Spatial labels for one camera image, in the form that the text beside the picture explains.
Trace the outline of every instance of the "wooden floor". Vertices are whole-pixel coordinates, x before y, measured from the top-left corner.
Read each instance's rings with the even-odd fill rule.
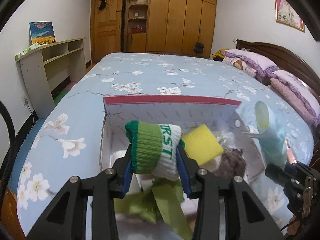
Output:
[[[92,64],[89,67],[87,67],[87,69],[85,70],[86,73],[88,73],[90,70],[92,70],[92,68],[95,66],[96,64]]]

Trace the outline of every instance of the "white wall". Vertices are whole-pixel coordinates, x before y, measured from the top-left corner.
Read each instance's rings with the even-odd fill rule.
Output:
[[[16,133],[30,116],[27,107],[22,104],[21,97],[26,94],[26,90],[14,59],[16,54],[31,45],[28,23],[52,21],[57,41],[85,37],[84,53],[88,62],[91,59],[90,2],[91,0],[25,0],[0,32],[0,100],[11,115]],[[65,75],[60,75],[61,81],[67,77]],[[8,148],[7,129],[0,117],[0,164]]]
[[[309,30],[277,23],[274,0],[217,0],[212,53],[222,48],[235,49],[233,38],[267,42],[285,47],[305,60],[320,76],[320,43]]]

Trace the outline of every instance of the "blue floral bedsheet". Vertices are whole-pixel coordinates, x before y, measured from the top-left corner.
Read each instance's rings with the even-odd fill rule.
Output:
[[[84,179],[100,172],[103,96],[136,93],[241,100],[237,113],[251,131],[256,130],[254,105],[262,100],[278,115],[297,160],[311,160],[313,138],[308,125],[274,92],[244,72],[221,62],[193,57],[113,53],[104,57],[60,101],[28,153],[17,196],[18,216],[25,234],[71,176]],[[283,188],[264,174],[251,187],[279,227],[287,224],[292,214],[286,207],[288,199]]]

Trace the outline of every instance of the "light blue cup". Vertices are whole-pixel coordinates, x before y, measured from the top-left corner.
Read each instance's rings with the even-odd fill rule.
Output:
[[[262,101],[254,107],[254,115],[259,133],[246,133],[259,140],[266,165],[273,163],[284,169],[287,162],[285,132],[274,112]]]

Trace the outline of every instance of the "power outlet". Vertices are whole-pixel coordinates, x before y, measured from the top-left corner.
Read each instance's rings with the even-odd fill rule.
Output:
[[[29,102],[28,98],[26,96],[22,96],[21,100],[22,100],[22,103],[23,103],[24,106]]]

